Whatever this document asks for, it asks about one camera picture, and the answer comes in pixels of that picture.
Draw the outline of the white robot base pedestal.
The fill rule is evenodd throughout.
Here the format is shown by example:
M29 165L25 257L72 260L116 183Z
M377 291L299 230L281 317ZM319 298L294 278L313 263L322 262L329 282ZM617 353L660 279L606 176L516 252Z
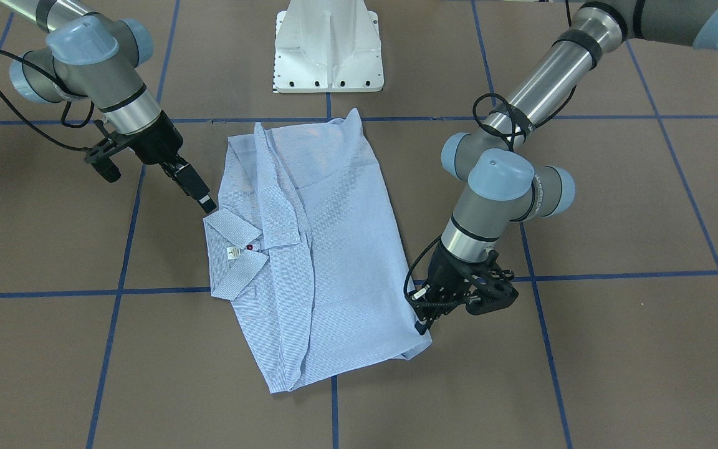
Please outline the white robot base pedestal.
M385 86L379 17L364 1L291 1L275 17L273 89L376 93Z

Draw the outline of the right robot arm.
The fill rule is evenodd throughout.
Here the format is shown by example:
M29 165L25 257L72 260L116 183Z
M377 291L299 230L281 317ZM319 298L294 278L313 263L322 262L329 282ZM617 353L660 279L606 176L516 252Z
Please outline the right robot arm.
M103 138L83 147L85 162L110 183L120 178L111 157L126 148L159 165L205 213L216 209L210 188L180 156L183 138L137 73L153 42L134 19L111 20L77 1L6 1L4 6L46 34L46 47L13 60L12 85L25 99L69 104L89 99L102 113Z

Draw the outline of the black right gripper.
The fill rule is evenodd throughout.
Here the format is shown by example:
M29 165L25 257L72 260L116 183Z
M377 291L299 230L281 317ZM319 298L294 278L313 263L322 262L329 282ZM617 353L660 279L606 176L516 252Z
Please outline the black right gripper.
M194 199L206 214L214 212L216 202L210 196L210 188L194 167L179 156L183 138L167 113L161 112L157 120L137 134L132 151L146 165L163 164L163 171Z

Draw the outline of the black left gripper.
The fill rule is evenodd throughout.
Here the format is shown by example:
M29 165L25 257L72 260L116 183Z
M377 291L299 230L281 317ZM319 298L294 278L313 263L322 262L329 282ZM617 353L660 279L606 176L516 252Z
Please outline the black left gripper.
M482 261L487 251L482 250ZM417 315L415 329L419 335L425 335L436 319L444 312L444 306L466 305L466 295L471 285L462 276L461 268L467 262L454 256L441 241L436 247L428 264L428 277L424 285L424 301L415 299L414 311Z

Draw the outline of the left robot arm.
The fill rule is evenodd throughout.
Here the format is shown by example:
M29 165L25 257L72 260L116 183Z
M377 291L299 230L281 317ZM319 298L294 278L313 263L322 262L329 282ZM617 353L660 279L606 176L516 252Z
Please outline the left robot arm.
M443 168L466 184L439 238L428 275L404 291L425 334L457 307L478 316L518 298L515 274L501 268L496 244L510 223L563 213L575 199L573 177L557 166L535 166L517 153L569 102L575 87L605 54L630 39L718 51L718 1L587 1L521 85L504 97L477 130L457 133L441 152Z

